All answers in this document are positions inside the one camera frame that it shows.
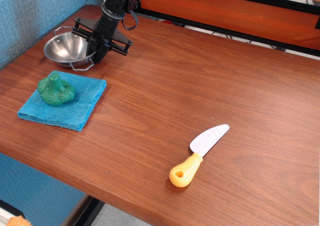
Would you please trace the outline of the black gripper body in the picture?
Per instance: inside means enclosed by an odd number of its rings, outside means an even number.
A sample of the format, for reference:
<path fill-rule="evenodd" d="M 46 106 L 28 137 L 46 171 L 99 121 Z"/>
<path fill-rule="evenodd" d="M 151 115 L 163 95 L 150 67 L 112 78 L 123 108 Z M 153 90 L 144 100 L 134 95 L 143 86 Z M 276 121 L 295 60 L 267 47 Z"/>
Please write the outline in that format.
<path fill-rule="evenodd" d="M 94 38 L 99 44 L 109 44 L 110 51 L 127 55 L 132 41 L 118 30 L 118 24 L 123 21 L 126 15 L 125 10 L 111 11 L 109 8 L 102 8 L 102 15 L 99 19 L 86 19 L 77 17 L 72 32 L 88 40 Z"/>

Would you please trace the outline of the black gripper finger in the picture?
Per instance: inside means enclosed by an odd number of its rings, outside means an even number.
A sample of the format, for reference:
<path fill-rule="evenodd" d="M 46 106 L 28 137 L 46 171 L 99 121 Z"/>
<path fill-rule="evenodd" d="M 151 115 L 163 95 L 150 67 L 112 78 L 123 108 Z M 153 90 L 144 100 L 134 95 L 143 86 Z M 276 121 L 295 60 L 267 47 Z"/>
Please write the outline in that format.
<path fill-rule="evenodd" d="M 97 41 L 94 38 L 90 38 L 87 43 L 86 55 L 92 55 L 97 50 Z"/>
<path fill-rule="evenodd" d="M 110 50 L 111 46 L 109 44 L 99 44 L 96 48 L 96 53 L 93 56 L 93 62 L 100 63 Z"/>

